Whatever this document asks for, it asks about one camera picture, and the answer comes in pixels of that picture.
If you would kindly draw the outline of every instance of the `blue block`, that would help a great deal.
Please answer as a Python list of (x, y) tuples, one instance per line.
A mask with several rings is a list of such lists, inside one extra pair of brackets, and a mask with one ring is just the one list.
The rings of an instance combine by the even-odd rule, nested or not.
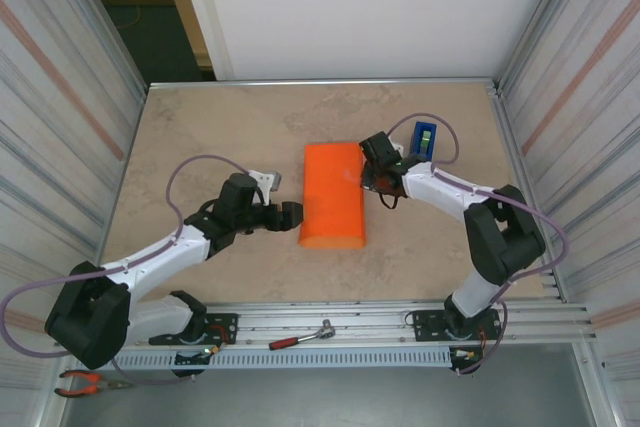
[[(431, 132), (431, 138), (429, 139), (429, 145), (426, 150), (424, 147), (420, 148), (420, 141), (425, 132)], [(416, 126), (413, 129), (413, 135), (411, 136), (411, 147), (409, 152), (411, 154), (418, 154), (431, 162), (433, 157), (433, 147), (436, 144), (436, 124), (430, 124), (428, 122), (416, 122)]]

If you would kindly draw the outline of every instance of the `corrugated metal wall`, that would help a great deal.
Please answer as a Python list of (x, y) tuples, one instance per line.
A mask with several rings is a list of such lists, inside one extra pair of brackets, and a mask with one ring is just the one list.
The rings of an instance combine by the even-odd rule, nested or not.
[[(0, 0), (0, 297), (95, 259), (145, 93), (93, 0)], [(50, 350), (59, 289), (16, 298), (16, 340)], [(52, 361), (0, 342), (0, 425), (27, 425)]]
[(504, 86), (541, 207), (565, 227), (624, 414), (640, 425), (640, 0), (558, 0)]

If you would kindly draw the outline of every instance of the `orange foam block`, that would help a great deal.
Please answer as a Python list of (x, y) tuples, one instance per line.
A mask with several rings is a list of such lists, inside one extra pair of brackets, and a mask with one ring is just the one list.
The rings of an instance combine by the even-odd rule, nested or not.
[(367, 244), (362, 165), (362, 152), (355, 142), (305, 147), (301, 246), (361, 249)]

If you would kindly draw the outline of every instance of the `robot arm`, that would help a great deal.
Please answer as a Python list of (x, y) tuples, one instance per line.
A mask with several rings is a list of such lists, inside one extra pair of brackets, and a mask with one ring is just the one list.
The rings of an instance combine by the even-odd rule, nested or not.
[(123, 345), (157, 335), (196, 341), (205, 329), (206, 308), (195, 298), (178, 291), (156, 301), (140, 299), (178, 272), (229, 247), (239, 233), (283, 232), (300, 225), (301, 204), (270, 202), (269, 192), (277, 190), (279, 180), (279, 174), (232, 174), (218, 199), (189, 216), (179, 233), (102, 267), (90, 262), (78, 265), (71, 275), (114, 267), (125, 270), (67, 282), (45, 323), (46, 332), (92, 369), (111, 360)]
[[(525, 203), (514, 186), (482, 187), (433, 168), (418, 156), (402, 154), (384, 132), (360, 143), (366, 158), (362, 186), (381, 195), (422, 200), (464, 223), (474, 270), (445, 301), (445, 321), (464, 337), (487, 313), (509, 278), (545, 251), (531, 214), (476, 191), (495, 192)], [(498, 223), (506, 223), (501, 228)]]

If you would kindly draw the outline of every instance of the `orange pliers handle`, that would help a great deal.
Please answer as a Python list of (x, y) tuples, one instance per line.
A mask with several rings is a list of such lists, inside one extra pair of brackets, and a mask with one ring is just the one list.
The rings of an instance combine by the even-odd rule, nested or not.
[(75, 399), (85, 395), (94, 395), (100, 392), (99, 382), (102, 382), (102, 375), (87, 370), (67, 370), (59, 375), (61, 379), (67, 377), (80, 377), (89, 381), (89, 385), (80, 390), (55, 389), (54, 392), (60, 397)]

